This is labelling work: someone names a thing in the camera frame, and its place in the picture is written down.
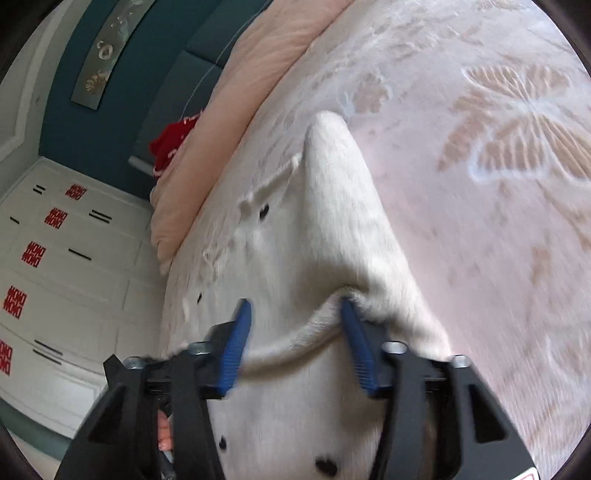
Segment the butterfly pattern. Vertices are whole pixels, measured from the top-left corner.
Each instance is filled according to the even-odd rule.
[[[488,11],[493,8],[499,8],[502,10],[523,10],[527,7],[520,2],[513,0],[483,0],[476,4],[476,9],[480,11]]]
[[[453,110],[466,113],[448,137],[438,169],[467,161],[475,180],[543,179],[552,167],[576,183],[591,181],[591,135],[555,98],[572,87],[565,72],[533,65],[467,68],[466,95]]]

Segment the white fuzzy blanket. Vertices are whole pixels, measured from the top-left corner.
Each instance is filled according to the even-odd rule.
[[[384,406],[365,398],[335,338],[342,294],[421,355],[450,355],[343,119],[317,114],[300,157],[241,203],[228,247],[184,301],[189,342],[239,298],[254,306],[238,385],[210,402],[229,480],[324,478],[314,465],[324,456],[343,480],[369,475]]]

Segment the metal screw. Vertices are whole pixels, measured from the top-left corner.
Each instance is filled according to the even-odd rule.
[[[129,370],[141,370],[146,362],[140,356],[130,356],[123,360],[123,366]]]
[[[455,355],[452,358],[453,368],[467,368],[472,364],[470,359],[466,355]]]
[[[207,355],[212,352],[212,346],[208,342],[193,342],[187,347],[191,355]]]
[[[384,342],[382,343],[382,350],[386,353],[401,355],[402,353],[406,353],[408,347],[406,343],[402,342]]]

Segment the human hand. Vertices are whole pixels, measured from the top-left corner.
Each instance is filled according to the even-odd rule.
[[[173,449],[173,435],[170,421],[163,411],[158,410],[158,450],[167,452]]]

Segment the white cabinet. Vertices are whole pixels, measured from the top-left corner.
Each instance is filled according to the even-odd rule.
[[[44,158],[0,203],[0,396],[48,428],[73,435],[111,354],[157,351],[165,279],[150,216]]]
[[[89,372],[32,346],[0,325],[0,396],[33,420],[73,437],[106,385]]]

